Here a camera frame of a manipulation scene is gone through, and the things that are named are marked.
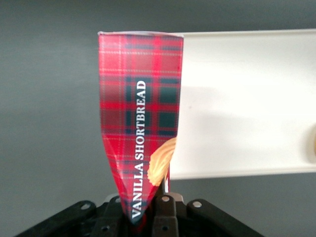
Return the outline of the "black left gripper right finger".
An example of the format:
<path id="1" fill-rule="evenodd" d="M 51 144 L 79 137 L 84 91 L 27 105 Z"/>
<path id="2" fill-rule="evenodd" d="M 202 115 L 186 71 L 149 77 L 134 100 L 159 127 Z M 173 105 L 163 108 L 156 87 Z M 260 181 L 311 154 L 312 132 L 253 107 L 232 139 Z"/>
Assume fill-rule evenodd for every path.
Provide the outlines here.
<path id="1" fill-rule="evenodd" d="M 156 198 L 152 237 L 179 237 L 176 203 L 183 203 L 182 195 L 170 192 Z"/>

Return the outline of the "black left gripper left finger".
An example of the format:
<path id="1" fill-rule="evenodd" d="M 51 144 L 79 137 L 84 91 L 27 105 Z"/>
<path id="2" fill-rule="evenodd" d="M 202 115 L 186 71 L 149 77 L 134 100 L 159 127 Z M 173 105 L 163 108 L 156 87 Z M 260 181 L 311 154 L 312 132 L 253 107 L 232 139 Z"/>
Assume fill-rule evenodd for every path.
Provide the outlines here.
<path id="1" fill-rule="evenodd" d="M 103 214 L 98 218 L 94 227 L 95 237 L 118 237 L 123 220 L 123 210 L 118 196 L 113 197 L 107 204 Z"/>

